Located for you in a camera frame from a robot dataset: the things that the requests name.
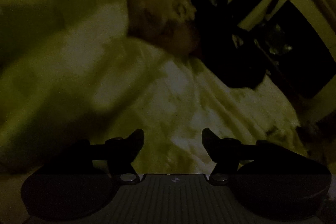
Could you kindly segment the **floral white bed quilt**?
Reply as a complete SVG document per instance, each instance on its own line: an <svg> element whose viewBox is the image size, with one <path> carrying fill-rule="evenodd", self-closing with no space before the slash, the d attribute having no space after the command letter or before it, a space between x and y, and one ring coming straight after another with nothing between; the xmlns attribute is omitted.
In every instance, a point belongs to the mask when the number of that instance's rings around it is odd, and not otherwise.
<svg viewBox="0 0 336 224"><path fill-rule="evenodd" d="M170 58L129 38L126 0L1 0L1 163L30 161L61 127L114 110Z"/></svg>

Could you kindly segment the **dark folded clothes stack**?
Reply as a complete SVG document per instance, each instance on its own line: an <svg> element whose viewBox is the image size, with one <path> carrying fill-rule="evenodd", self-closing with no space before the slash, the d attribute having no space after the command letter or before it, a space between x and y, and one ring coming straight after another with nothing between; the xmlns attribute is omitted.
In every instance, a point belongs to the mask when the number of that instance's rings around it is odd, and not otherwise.
<svg viewBox="0 0 336 224"><path fill-rule="evenodd" d="M195 57L229 88L255 90L266 75L258 42L240 27L202 40Z"/></svg>

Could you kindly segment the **white small garment green trim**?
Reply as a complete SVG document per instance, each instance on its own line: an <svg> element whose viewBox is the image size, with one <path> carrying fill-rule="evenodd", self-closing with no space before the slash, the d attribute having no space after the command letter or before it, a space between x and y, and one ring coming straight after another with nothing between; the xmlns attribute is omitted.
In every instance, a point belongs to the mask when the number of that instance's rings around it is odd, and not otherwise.
<svg viewBox="0 0 336 224"><path fill-rule="evenodd" d="M214 163L202 145L203 129L243 144L268 140L306 156L298 126L293 106L268 77L255 90L231 89L199 61L167 61L91 143L140 128L145 143L133 164L138 173L209 174Z"/></svg>

